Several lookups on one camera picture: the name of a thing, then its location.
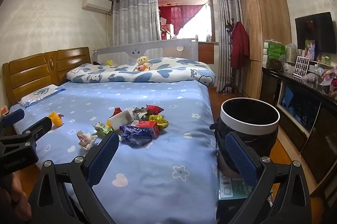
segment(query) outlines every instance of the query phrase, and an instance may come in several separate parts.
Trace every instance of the blue plastic bag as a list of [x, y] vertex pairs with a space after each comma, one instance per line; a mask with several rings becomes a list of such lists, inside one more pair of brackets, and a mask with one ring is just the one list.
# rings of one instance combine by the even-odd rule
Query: blue plastic bag
[[138, 146], [143, 146], [152, 140], [152, 135], [149, 130], [134, 126], [120, 126], [119, 128], [123, 131], [123, 135], [121, 136], [122, 143], [132, 143]]

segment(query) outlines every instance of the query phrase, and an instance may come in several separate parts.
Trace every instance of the red box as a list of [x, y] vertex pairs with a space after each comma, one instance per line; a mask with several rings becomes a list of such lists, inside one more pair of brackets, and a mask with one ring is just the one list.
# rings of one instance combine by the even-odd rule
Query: red box
[[156, 121], [148, 121], [148, 120], [135, 120], [130, 124], [131, 126], [137, 128], [147, 129], [151, 132], [153, 138], [157, 138], [159, 136], [159, 128]]

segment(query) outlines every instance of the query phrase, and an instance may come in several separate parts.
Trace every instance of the yellow teddy bear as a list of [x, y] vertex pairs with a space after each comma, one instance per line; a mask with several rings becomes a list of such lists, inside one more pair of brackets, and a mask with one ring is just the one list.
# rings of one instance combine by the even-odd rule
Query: yellow teddy bear
[[142, 56], [137, 59], [137, 70], [138, 71], [149, 71], [149, 64], [147, 63], [149, 60], [149, 57]]

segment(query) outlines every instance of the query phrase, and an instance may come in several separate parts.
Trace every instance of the air conditioner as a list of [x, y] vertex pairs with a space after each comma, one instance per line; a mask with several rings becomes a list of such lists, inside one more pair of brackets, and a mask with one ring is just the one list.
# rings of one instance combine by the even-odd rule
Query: air conditioner
[[108, 13], [112, 2], [109, 0], [82, 0], [82, 9], [99, 13]]

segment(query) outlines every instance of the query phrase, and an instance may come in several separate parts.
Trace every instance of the television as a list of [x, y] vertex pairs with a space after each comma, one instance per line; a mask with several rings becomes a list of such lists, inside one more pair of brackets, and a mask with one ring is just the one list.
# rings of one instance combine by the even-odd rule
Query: television
[[296, 18], [295, 24], [298, 49], [314, 45], [315, 60], [321, 52], [336, 54], [337, 40], [330, 12]]

